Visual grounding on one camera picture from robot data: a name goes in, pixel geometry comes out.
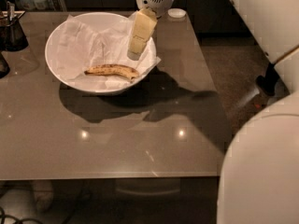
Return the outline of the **white gripper with vents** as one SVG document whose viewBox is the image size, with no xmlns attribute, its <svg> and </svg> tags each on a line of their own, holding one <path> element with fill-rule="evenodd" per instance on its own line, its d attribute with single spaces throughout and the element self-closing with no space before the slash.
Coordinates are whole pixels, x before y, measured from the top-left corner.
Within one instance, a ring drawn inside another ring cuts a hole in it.
<svg viewBox="0 0 299 224">
<path fill-rule="evenodd" d="M 142 55 L 157 25 L 157 17 L 171 8 L 174 0 L 136 0 L 137 7 L 141 10 L 135 14 L 135 19 L 130 35 L 128 57 L 137 61 Z"/>
</svg>

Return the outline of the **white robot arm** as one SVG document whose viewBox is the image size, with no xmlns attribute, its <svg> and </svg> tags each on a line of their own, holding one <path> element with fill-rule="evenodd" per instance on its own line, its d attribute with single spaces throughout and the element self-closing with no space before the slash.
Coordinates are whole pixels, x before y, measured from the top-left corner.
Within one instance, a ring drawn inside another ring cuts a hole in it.
<svg viewBox="0 0 299 224">
<path fill-rule="evenodd" d="M 299 0 L 229 1 L 289 93 L 228 147 L 217 224 L 299 224 Z"/>
</svg>

